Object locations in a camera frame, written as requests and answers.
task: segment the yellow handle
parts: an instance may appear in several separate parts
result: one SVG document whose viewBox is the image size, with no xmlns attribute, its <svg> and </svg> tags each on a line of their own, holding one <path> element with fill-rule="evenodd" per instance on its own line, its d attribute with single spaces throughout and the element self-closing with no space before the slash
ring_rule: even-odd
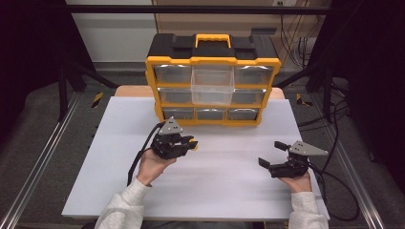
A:
<svg viewBox="0 0 405 229">
<path fill-rule="evenodd" d="M 230 37 L 228 34 L 197 34 L 196 48 L 199 47 L 199 41 L 226 41 L 230 49 Z"/>
</svg>

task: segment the hand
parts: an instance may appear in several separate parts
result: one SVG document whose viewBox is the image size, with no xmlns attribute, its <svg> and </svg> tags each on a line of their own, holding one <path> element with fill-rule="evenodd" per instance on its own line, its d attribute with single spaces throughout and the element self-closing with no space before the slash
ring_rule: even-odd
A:
<svg viewBox="0 0 405 229">
<path fill-rule="evenodd" d="M 143 153 L 140 158 L 139 171 L 137 179 L 145 186 L 150 186 L 150 183 L 158 178 L 163 173 L 167 166 L 176 162 L 176 159 L 162 159 L 155 155 L 153 150 L 149 149 Z"/>
<path fill-rule="evenodd" d="M 281 177 L 280 180 L 289 187 L 292 193 L 312 192 L 312 188 L 310 186 L 310 176 L 308 172 L 306 172 L 302 177 Z"/>
</svg>

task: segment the plastic drawer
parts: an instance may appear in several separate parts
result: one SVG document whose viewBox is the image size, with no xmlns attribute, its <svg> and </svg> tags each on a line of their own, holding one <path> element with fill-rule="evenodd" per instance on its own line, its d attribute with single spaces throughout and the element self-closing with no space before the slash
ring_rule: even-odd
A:
<svg viewBox="0 0 405 229">
<path fill-rule="evenodd" d="M 243 66 L 235 67 L 236 84 L 268 84 L 272 66 Z"/>
<path fill-rule="evenodd" d="M 226 65 L 193 67 L 191 93 L 194 104 L 229 105 L 234 88 L 232 67 Z"/>
<path fill-rule="evenodd" d="M 197 109 L 198 120 L 224 120 L 225 109 L 199 108 Z"/>
<path fill-rule="evenodd" d="M 183 88 L 158 88 L 160 100 L 165 103 L 191 103 L 191 90 Z"/>
<path fill-rule="evenodd" d="M 173 116 L 175 119 L 193 119 L 193 108 L 162 108 L 164 118 Z"/>
<path fill-rule="evenodd" d="M 227 113 L 228 120 L 256 120 L 259 109 L 238 108 L 229 109 Z"/>
<path fill-rule="evenodd" d="M 233 93 L 193 92 L 193 104 L 229 105 Z"/>
<path fill-rule="evenodd" d="M 155 65 L 154 69 L 158 83 L 190 83 L 189 65 Z"/>
<path fill-rule="evenodd" d="M 232 95 L 233 104 L 261 104 L 266 90 L 235 89 Z"/>
</svg>

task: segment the black curtain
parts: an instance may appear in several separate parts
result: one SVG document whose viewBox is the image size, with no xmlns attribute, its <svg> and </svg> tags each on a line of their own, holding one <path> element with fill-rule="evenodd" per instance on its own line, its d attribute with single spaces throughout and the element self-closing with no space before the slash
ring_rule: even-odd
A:
<svg viewBox="0 0 405 229">
<path fill-rule="evenodd" d="M 96 71 L 72 15 L 49 11 L 64 0 L 2 0 L 0 4 L 0 141 L 24 109 L 33 90 L 57 82 L 69 58 Z M 81 73 L 70 72 L 80 78 Z"/>
<path fill-rule="evenodd" d="M 313 61 L 336 35 L 338 24 L 338 17 L 325 20 Z M 339 38 L 330 53 L 331 74 L 348 79 L 352 116 L 371 152 L 405 193 L 405 153 L 400 147 L 405 130 L 405 1 L 363 1 Z"/>
</svg>

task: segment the white sleeve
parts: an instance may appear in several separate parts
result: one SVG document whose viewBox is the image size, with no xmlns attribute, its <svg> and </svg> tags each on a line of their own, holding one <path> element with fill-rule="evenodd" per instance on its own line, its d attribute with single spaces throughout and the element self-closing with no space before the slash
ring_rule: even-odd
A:
<svg viewBox="0 0 405 229">
<path fill-rule="evenodd" d="M 313 192 L 291 194 L 293 212 L 289 215 L 288 228 L 329 228 L 327 218 L 319 214 Z"/>
<path fill-rule="evenodd" d="M 143 221 L 143 199 L 151 187 L 136 178 L 122 193 L 114 194 L 99 216 L 96 228 L 140 228 Z"/>
</svg>

